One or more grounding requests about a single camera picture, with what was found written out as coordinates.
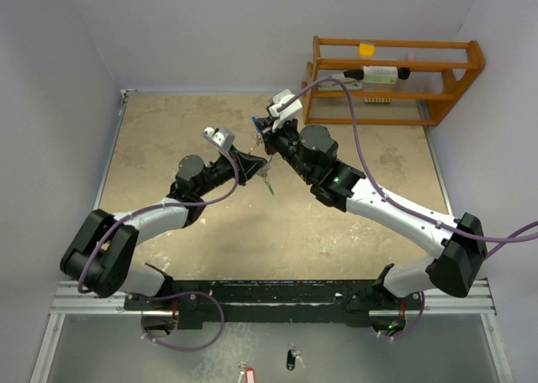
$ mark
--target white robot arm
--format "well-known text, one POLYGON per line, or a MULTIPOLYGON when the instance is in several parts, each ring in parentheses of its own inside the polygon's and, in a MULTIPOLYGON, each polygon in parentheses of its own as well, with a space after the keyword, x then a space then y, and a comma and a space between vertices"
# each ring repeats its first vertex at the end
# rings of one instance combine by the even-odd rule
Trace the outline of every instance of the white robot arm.
POLYGON ((323 204, 370 218, 410 239, 426 252, 423 259, 388 265, 377 287, 396 297, 430 288, 439 288, 453 296, 466 296, 486 258, 485 244, 462 238, 439 226, 443 223, 483 235, 478 218, 466 213, 462 219, 454 219, 382 189, 396 202, 437 219, 438 223, 428 223, 400 211, 385 200, 386 196, 377 193, 364 173, 337 159, 338 144, 327 128, 308 125, 297 131, 296 118, 302 112, 300 102, 279 110, 293 96, 289 90, 279 93, 267 108, 269 116, 254 119, 266 152, 280 154, 307 184, 312 185, 310 191, 323 204))
POLYGON ((61 271, 79 282, 82 279, 81 285, 99 296, 116 291, 155 296, 167 275, 151 265, 132 265, 135 247, 161 233, 194 223, 206 206, 202 197, 234 179, 231 160, 242 186, 267 164, 264 158, 238 151, 233 146, 235 136, 228 129, 206 129, 205 134, 229 158, 221 155, 205 165, 197 155, 185 156, 166 198, 136 211, 136 216, 134 212, 108 213, 101 209, 90 212, 61 260, 61 271), (100 249, 93 258, 96 244, 105 239, 107 249, 100 249))

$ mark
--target white wall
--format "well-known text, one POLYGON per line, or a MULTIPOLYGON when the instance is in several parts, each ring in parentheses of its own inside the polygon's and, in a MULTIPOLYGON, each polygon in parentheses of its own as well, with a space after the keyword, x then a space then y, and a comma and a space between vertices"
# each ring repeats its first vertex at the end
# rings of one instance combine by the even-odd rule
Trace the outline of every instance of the white wall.
POLYGON ((298 89, 312 38, 453 39, 474 0, 74 0, 121 87, 298 89))
MULTIPOLYGON (((435 148, 455 212, 506 236, 538 219, 538 0, 477 0, 457 38, 478 40, 487 63, 435 148)), ((538 242, 505 246, 484 269, 516 375, 536 381, 538 242)))
POLYGON ((119 88, 72 0, 0 0, 0 370, 29 381, 66 246, 98 189, 119 88))

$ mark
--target wooden rack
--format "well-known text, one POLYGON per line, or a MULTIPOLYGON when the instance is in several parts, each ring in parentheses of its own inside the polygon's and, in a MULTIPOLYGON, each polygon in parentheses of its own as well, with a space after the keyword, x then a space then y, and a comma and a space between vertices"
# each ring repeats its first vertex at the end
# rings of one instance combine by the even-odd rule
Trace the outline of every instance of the wooden rack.
MULTIPOLYGON (((463 93, 477 79, 485 66, 485 60, 477 41, 449 42, 449 41, 406 41, 406 40, 371 40, 371 39, 320 39, 314 37, 313 61, 307 63, 307 81, 303 87, 318 78, 320 70, 347 71, 361 69, 363 66, 396 66, 409 68, 413 72, 439 72, 443 81, 442 92, 399 92, 399 91, 351 91, 353 97, 374 97, 382 99, 412 99, 424 100, 430 112, 430 119, 380 119, 358 118, 361 124, 399 124, 399 125, 437 125, 450 112, 463 93), (374 44, 377 47, 399 47, 409 49, 463 49, 467 55, 465 62, 452 62, 449 60, 380 60, 375 58, 365 60, 359 58, 358 47, 360 43, 374 44), (356 58, 323 57, 320 46, 356 46, 356 58), (460 80, 454 76, 453 70, 465 70, 460 80)), ((307 92, 303 97, 304 123, 351 124, 350 118, 312 118, 310 110, 314 97, 345 97, 343 91, 307 92)))

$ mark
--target red tag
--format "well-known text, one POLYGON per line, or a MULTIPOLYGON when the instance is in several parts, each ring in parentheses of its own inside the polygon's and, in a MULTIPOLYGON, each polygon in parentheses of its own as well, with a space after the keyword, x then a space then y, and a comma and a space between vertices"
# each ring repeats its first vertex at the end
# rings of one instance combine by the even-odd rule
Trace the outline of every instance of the red tag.
POLYGON ((256 375, 254 374, 254 370, 252 368, 246 370, 245 376, 246 383, 256 383, 256 375))

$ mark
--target black mounting base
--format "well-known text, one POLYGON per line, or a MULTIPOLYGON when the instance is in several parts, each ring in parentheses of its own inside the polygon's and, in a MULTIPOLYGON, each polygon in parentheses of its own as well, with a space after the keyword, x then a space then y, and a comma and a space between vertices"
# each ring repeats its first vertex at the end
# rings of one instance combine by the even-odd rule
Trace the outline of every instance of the black mounting base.
MULTIPOLYGON (((229 323, 344 323, 370 327, 371 310, 400 308, 400 299, 387 301, 372 288, 374 280, 332 281, 173 281, 167 295, 202 291, 212 295, 224 309, 229 323)), ((404 298, 408 310, 418 310, 420 300, 404 298)), ((146 302, 126 299, 125 310, 171 310, 171 301, 146 302)), ((387 325, 394 316, 389 316, 387 325)), ((200 329, 205 322, 218 322, 215 305, 200 296, 179 299, 179 329, 200 329)))

